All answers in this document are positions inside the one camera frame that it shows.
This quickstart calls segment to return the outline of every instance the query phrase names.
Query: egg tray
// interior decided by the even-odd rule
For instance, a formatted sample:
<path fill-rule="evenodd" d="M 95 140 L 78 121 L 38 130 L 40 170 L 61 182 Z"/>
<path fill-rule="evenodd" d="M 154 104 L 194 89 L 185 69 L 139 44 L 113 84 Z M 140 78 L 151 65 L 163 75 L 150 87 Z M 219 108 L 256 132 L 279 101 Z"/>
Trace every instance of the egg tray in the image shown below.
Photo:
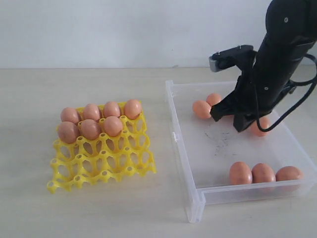
<path fill-rule="evenodd" d="M 123 115 L 125 102 L 118 103 Z M 84 108 L 76 109 L 82 116 Z M 54 194 L 58 188 L 71 191 L 73 186 L 82 188 L 84 182 L 95 185 L 98 181 L 108 182 L 110 178 L 120 182 L 124 176 L 135 173 L 145 176 L 156 173 L 153 153 L 149 150 L 150 138 L 146 135 L 147 125 L 143 114 L 131 120 L 121 116 L 123 130 L 120 135 L 111 137 L 103 131 L 96 140 L 79 136 L 73 144 L 57 139 L 53 146 L 55 158 L 51 160 L 53 179 L 47 189 Z"/>

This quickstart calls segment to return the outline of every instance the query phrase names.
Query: wire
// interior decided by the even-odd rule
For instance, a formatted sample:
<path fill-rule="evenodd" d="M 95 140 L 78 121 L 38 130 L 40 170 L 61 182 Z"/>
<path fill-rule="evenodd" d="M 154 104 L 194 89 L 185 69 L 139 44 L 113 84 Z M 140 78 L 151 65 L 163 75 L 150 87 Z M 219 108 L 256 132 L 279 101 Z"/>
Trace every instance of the wire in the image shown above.
<path fill-rule="evenodd" d="M 305 55 L 306 58 L 309 58 L 310 60 L 312 60 L 315 63 L 316 69 L 317 69 L 317 59 L 316 57 L 310 55 L 310 54 L 306 54 Z M 268 132 L 273 130 L 277 125 L 279 125 L 288 115 L 290 115 L 295 109 L 297 109 L 313 92 L 313 90 L 315 89 L 316 85 L 317 85 L 317 73 L 316 76 L 309 80 L 309 81 L 305 81 L 305 82 L 294 82 L 294 84 L 296 86 L 307 86 L 309 84 L 311 84 L 311 86 L 309 87 L 308 91 L 305 93 L 305 95 L 295 104 L 293 105 L 287 112 L 285 112 L 272 126 L 270 126 L 267 129 L 264 129 L 261 127 L 260 124 L 260 113 L 259 113 L 259 104 L 258 104 L 258 95 L 257 95 L 257 91 L 256 91 L 256 85 L 255 83 L 254 85 L 254 90 L 255 90 L 255 100 L 256 100 L 256 115 L 257 115 L 257 126 L 259 128 L 260 131 L 262 132 Z"/>

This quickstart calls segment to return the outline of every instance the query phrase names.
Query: black robotic arm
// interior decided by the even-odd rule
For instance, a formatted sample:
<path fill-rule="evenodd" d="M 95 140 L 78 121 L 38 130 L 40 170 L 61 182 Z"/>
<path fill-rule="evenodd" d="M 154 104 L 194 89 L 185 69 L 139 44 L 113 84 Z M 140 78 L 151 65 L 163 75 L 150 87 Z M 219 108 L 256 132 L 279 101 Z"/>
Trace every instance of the black robotic arm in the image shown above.
<path fill-rule="evenodd" d="M 242 74 L 235 89 L 211 109 L 215 121 L 234 115 L 238 132 L 254 121 L 261 131 L 269 131 L 295 110 L 311 94 L 317 84 L 314 79 L 297 83 L 290 80 L 304 57 L 317 40 L 317 0 L 273 0 L 266 13 L 266 35 L 258 50 L 244 45 L 216 53 L 210 57 L 214 72 L 237 66 Z M 307 94 L 270 128 L 260 126 L 260 117 L 268 115 L 275 106 L 297 86 L 311 84 Z"/>

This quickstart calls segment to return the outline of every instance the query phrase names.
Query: white table surface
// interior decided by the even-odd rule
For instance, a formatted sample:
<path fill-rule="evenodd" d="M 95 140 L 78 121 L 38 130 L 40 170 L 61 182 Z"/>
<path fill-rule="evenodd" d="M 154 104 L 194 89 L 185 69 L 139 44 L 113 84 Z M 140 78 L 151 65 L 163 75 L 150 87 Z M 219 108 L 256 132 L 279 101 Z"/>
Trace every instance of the white table surface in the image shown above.
<path fill-rule="evenodd" d="M 313 67 L 302 66 L 294 79 L 314 74 Z M 206 206 L 200 223 L 187 221 L 164 83 L 238 75 L 237 69 L 208 68 L 0 70 L 0 237 L 316 237 L 316 186 L 302 197 Z M 289 95 L 277 111 L 282 114 L 305 90 Z M 157 174 L 50 194 L 60 111 L 130 98 L 143 101 Z M 317 90 L 285 120 L 315 163 L 316 99 Z"/>

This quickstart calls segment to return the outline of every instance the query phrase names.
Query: clear plastic container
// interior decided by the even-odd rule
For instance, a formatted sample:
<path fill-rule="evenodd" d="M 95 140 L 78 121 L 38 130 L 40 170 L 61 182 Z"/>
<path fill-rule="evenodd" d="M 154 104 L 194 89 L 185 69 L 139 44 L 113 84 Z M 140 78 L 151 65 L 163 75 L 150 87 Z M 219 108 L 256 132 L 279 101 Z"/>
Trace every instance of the clear plastic container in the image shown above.
<path fill-rule="evenodd" d="M 284 123 L 265 137 L 255 137 L 250 129 L 238 133 L 233 117 L 218 122 L 198 119 L 192 111 L 195 100 L 204 100 L 217 92 L 228 95 L 236 82 L 174 84 L 166 82 L 166 100 L 172 138 L 184 191 L 189 222 L 199 222 L 205 205 L 298 196 L 317 182 L 317 167 Z M 276 112 L 269 115 L 278 119 Z M 252 168 L 257 163 L 270 165 L 276 173 L 284 166 L 296 166 L 302 180 L 230 185 L 229 169 L 243 161 Z"/>

